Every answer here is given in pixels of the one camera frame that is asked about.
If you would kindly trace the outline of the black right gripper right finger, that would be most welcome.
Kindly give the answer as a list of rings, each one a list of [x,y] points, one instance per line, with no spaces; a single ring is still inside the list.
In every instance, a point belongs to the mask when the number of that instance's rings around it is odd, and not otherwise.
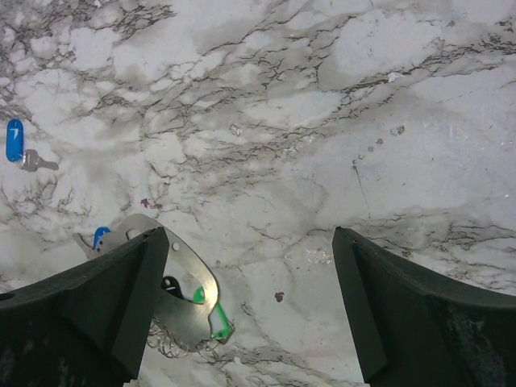
[[[365,383],[514,385],[514,297],[445,277],[349,228],[335,230],[332,249]]]

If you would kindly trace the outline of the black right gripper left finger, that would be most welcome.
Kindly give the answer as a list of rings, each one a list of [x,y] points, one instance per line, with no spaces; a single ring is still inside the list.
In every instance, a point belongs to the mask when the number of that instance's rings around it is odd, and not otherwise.
[[[1,296],[3,386],[137,378],[169,250],[164,228]]]

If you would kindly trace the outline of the black key tag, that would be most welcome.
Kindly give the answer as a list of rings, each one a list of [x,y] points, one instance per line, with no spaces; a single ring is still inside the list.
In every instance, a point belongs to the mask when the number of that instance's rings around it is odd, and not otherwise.
[[[176,298],[183,299],[181,287],[178,280],[172,276],[165,276],[161,280],[160,287],[167,293],[173,295]]]

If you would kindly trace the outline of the green key tag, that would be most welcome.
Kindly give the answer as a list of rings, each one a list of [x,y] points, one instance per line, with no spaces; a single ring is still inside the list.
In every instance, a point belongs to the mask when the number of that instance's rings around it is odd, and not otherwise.
[[[222,345],[228,342],[235,331],[233,323],[227,317],[219,302],[214,305],[214,309],[210,312],[209,323],[210,337]]]

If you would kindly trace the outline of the silver key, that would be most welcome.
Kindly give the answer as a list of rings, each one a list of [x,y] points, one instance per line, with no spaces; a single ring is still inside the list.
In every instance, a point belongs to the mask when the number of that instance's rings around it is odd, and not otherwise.
[[[44,160],[35,149],[27,149],[23,153],[21,169],[33,173],[38,169],[58,170],[56,162]]]

